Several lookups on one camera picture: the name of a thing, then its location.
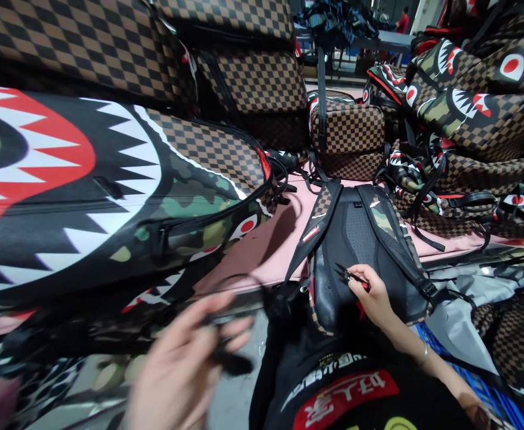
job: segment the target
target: person in red shirt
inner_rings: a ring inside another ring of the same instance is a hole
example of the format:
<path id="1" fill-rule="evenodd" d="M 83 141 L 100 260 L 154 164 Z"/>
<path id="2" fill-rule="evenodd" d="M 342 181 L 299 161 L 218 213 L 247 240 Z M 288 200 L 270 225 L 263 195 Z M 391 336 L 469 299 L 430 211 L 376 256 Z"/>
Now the person in red shirt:
<path id="1" fill-rule="evenodd" d="M 403 8 L 403 15 L 401 15 L 401 19 L 397 23 L 397 33 L 404 34 L 407 30 L 407 26 L 409 25 L 409 16 L 407 13 L 409 12 L 409 6 L 406 6 Z"/>

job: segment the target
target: black buckle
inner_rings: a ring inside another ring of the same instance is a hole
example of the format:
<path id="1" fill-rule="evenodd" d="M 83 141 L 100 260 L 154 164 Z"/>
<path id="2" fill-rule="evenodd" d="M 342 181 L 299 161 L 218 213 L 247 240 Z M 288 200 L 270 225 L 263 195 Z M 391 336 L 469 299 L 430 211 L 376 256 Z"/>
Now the black buckle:
<path id="1" fill-rule="evenodd" d="M 419 293 L 428 302 L 432 302 L 438 290 L 429 279 L 423 278 L 423 282 L 419 286 Z"/>

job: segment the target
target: pile of bags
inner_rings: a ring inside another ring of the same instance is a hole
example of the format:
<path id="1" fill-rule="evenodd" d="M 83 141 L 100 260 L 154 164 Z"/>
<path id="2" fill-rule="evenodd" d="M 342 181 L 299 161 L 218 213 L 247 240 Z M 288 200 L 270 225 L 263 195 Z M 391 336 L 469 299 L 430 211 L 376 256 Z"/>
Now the pile of bags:
<path id="1" fill-rule="evenodd" d="M 524 4 L 459 3 L 449 27 L 414 39 L 406 70 L 370 69 L 363 102 L 384 109 L 396 130 L 383 177 L 416 230 L 521 239 Z"/>

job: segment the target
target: finger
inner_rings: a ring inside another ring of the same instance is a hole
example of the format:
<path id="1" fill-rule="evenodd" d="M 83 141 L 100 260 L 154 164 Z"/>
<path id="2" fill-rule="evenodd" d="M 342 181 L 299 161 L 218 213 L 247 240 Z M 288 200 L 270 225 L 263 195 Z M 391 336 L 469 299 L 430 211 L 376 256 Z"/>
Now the finger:
<path id="1" fill-rule="evenodd" d="M 165 333 L 157 340 L 155 350 L 166 353 L 190 340 L 191 334 L 209 314 L 216 314 L 229 306 L 235 295 L 229 291 L 212 294 L 186 308 L 167 327 Z"/>
<path id="2" fill-rule="evenodd" d="M 181 361 L 180 372 L 183 373 L 183 377 L 190 380 L 196 375 L 209 360 L 219 340 L 218 329 L 212 325 L 206 325 L 193 332 L 187 354 Z"/>
<path id="3" fill-rule="evenodd" d="M 250 339 L 252 339 L 252 332 L 251 331 L 245 331 L 244 333 L 242 333 L 237 338 L 232 339 L 226 345 L 226 351 L 228 351 L 228 352 L 236 352 L 236 351 L 242 349 L 248 342 L 250 342 Z"/>
<path id="4" fill-rule="evenodd" d="M 365 290 L 365 287 L 361 282 L 357 282 L 355 279 L 350 279 L 347 285 L 350 287 L 350 290 L 357 296 L 360 302 L 369 300 L 369 293 Z"/>
<path id="5" fill-rule="evenodd" d="M 354 275 L 363 278 L 372 287 L 383 283 L 377 272 L 369 265 L 354 265 L 348 268 L 348 270 Z"/>
<path id="6" fill-rule="evenodd" d="M 220 329 L 220 337 L 234 337 L 252 327 L 254 317 L 240 318 L 239 320 L 228 322 Z"/>

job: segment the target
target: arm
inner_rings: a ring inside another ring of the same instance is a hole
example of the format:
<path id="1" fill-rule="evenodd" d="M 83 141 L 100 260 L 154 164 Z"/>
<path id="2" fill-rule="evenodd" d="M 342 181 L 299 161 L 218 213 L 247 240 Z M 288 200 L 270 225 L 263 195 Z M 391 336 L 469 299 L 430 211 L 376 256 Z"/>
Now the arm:
<path id="1" fill-rule="evenodd" d="M 425 359 L 425 343 L 395 315 L 389 303 L 386 286 L 377 273 L 368 265 L 355 265 L 348 270 L 365 279 L 371 286 L 370 292 L 367 293 L 358 282 L 353 279 L 349 282 L 350 289 L 359 299 L 369 319 L 385 333 L 395 349 L 410 355 L 421 365 L 423 372 L 443 382 L 469 418 L 475 424 L 480 423 L 483 419 L 482 413 L 479 413 L 482 407 L 481 400 L 463 378 L 431 348 L 428 348 Z"/>

